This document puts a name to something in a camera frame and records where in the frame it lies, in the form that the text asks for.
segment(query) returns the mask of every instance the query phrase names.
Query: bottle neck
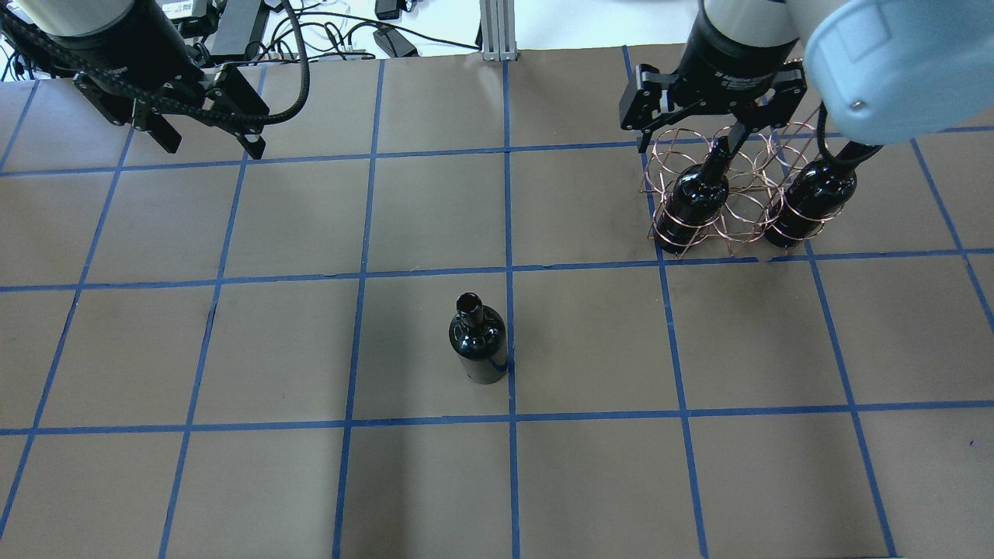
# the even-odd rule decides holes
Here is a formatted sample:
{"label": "bottle neck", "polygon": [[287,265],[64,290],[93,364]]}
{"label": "bottle neck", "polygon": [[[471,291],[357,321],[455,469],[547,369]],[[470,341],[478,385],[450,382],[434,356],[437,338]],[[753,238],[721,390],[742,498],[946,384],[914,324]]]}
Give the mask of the bottle neck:
{"label": "bottle neck", "polygon": [[464,293],[455,302],[456,315],[470,330],[483,327],[486,318],[483,312],[483,301],[476,293]]}
{"label": "bottle neck", "polygon": [[701,182],[709,186],[717,185],[725,178],[725,173],[732,164],[732,151],[729,149],[729,139],[726,136],[718,138],[707,159],[701,165],[698,176]]}
{"label": "bottle neck", "polygon": [[834,161],[827,161],[829,168],[840,177],[851,177],[856,172],[856,167],[866,161],[879,149],[875,145],[864,145],[855,141],[847,143],[835,156]]}

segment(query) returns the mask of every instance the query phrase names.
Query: wire bottle holder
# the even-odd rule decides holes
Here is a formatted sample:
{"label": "wire bottle holder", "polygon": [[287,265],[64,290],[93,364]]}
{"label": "wire bottle holder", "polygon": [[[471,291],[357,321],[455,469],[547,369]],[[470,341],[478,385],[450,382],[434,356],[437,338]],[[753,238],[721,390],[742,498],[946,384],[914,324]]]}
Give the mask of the wire bottle holder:
{"label": "wire bottle holder", "polygon": [[[724,240],[729,256],[735,257],[742,247],[761,239],[766,229],[771,228],[783,237],[797,241],[798,245],[821,233],[825,224],[838,217],[842,208],[824,218],[812,219],[801,215],[786,203],[784,197],[785,189],[801,169],[818,157],[817,147],[812,148],[815,127],[809,123],[816,115],[817,110],[804,121],[789,122],[783,128],[783,136],[777,133],[757,134],[760,147],[754,150],[755,155],[750,156],[747,151],[756,142],[747,142],[736,154],[726,175],[729,179],[729,199],[725,207],[713,220],[701,226],[688,226],[669,214],[666,206],[680,173],[688,166],[701,162],[688,151],[700,151],[703,148],[704,153],[707,153],[715,140],[731,127],[719,129],[710,138],[689,128],[670,128],[660,133],[652,143],[643,173],[642,192],[652,192],[659,197],[652,216],[649,239],[658,236],[677,247],[683,247],[677,255],[680,259],[692,247],[708,239]],[[775,226],[776,219],[782,212],[792,212],[803,220],[815,223],[815,228],[801,239],[784,235]],[[657,228],[656,224],[664,214],[678,225],[697,229],[689,243],[676,243]],[[789,254],[791,251],[793,249],[786,249],[785,253]]]}

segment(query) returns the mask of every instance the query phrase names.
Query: power adapter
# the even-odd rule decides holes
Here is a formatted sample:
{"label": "power adapter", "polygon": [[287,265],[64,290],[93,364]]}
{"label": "power adapter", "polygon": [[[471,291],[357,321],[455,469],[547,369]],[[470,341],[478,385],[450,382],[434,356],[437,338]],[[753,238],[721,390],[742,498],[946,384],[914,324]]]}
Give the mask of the power adapter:
{"label": "power adapter", "polygon": [[381,21],[401,19],[407,0],[376,0],[376,17]]}
{"label": "power adapter", "polygon": [[401,32],[393,27],[381,27],[373,32],[373,40],[378,47],[384,50],[391,58],[416,57],[417,49],[408,41]]}

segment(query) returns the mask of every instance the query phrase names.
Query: bottle opening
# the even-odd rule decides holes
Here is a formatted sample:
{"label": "bottle opening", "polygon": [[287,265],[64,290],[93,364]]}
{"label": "bottle opening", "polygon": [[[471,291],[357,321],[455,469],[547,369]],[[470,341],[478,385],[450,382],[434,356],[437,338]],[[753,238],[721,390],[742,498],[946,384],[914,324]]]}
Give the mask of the bottle opening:
{"label": "bottle opening", "polygon": [[455,302],[455,309],[458,310],[460,314],[472,314],[473,311],[481,308],[482,306],[483,301],[480,300],[479,295],[476,293],[463,293]]}

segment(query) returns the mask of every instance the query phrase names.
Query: bottle shoulder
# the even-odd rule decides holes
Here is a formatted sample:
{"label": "bottle shoulder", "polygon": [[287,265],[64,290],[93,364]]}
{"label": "bottle shoulder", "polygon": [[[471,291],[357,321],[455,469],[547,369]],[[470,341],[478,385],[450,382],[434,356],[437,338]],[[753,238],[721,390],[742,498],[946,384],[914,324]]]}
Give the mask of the bottle shoulder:
{"label": "bottle shoulder", "polygon": [[486,359],[500,350],[507,335],[504,320],[489,306],[484,307],[483,315],[483,324],[477,328],[469,328],[458,316],[449,322],[449,343],[459,355]]}

